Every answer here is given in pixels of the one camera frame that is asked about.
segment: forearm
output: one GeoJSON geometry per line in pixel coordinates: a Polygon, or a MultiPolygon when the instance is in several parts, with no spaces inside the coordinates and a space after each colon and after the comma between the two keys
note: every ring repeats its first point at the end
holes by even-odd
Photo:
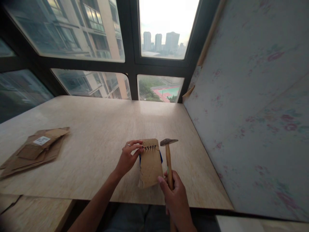
{"type": "Polygon", "coordinates": [[[121,178],[121,175],[115,171],[109,175],[106,182],[73,223],[69,232],[96,231],[109,200],[121,178]]]}

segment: label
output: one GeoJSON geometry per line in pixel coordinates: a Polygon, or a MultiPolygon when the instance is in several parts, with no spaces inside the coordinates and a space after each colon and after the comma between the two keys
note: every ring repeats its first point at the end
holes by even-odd
{"type": "Polygon", "coordinates": [[[50,138],[45,137],[45,136],[42,136],[42,137],[38,138],[37,140],[33,141],[33,143],[42,146],[43,144],[45,144],[45,143],[48,142],[49,140],[50,140],[50,138]]]}

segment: floral wallpaper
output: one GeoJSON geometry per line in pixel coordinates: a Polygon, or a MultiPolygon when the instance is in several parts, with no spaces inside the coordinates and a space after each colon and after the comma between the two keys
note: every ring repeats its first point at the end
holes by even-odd
{"type": "Polygon", "coordinates": [[[184,102],[238,212],[309,222],[308,15],[228,0],[184,102]]]}

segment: overcast sky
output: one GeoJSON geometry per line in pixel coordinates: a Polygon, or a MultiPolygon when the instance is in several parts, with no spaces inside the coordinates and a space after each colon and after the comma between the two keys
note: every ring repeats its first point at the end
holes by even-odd
{"type": "Polygon", "coordinates": [[[151,33],[151,42],[156,34],[162,34],[165,44],[167,32],[180,34],[179,43],[187,45],[199,0],[139,0],[141,40],[143,33],[151,33]]]}

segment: hand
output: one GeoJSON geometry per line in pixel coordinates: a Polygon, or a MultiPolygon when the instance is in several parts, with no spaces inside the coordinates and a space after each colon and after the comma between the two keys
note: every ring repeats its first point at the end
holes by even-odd
{"type": "Polygon", "coordinates": [[[167,178],[158,177],[161,190],[165,197],[166,214],[170,214],[177,229],[181,231],[197,231],[193,225],[186,188],[176,171],[173,171],[174,190],[167,185],[167,178]]]}
{"type": "Polygon", "coordinates": [[[121,156],[115,168],[115,172],[119,174],[120,177],[123,177],[128,171],[131,170],[138,156],[144,151],[144,147],[141,145],[142,143],[143,141],[141,140],[131,140],[122,148],[121,156]],[[138,150],[131,155],[131,152],[135,149],[138,150]]]}

